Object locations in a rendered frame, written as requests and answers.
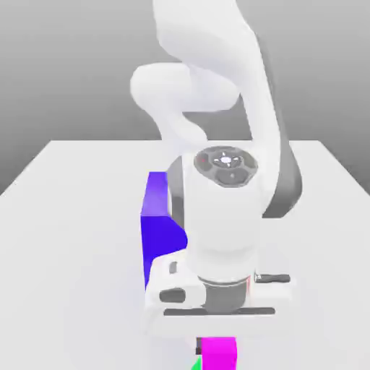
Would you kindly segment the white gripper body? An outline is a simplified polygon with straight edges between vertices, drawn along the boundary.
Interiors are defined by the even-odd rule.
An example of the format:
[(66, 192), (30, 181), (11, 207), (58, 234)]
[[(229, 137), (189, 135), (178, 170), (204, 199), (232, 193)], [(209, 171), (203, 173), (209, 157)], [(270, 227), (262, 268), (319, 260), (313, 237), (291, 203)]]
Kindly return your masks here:
[(204, 309), (145, 307), (144, 333), (168, 339), (197, 337), (261, 338), (284, 335), (293, 320), (291, 304), (242, 307), (232, 314), (210, 314)]

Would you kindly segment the small magenta cube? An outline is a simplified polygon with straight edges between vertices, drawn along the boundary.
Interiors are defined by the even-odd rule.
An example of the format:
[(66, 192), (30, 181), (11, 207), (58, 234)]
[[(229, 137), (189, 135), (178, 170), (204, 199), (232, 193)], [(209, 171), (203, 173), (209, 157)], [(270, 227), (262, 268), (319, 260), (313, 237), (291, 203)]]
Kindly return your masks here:
[(196, 354), (202, 359), (202, 370), (236, 370), (235, 337), (198, 337)]

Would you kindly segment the large blue box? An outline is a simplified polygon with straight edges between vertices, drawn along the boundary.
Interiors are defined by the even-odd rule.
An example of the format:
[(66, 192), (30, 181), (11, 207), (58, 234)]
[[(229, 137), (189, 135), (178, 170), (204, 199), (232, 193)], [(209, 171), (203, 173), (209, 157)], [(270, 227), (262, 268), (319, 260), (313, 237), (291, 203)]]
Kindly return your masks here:
[(184, 229), (168, 211), (168, 182), (166, 172), (149, 172), (140, 214), (142, 260), (145, 287), (155, 258), (186, 248)]

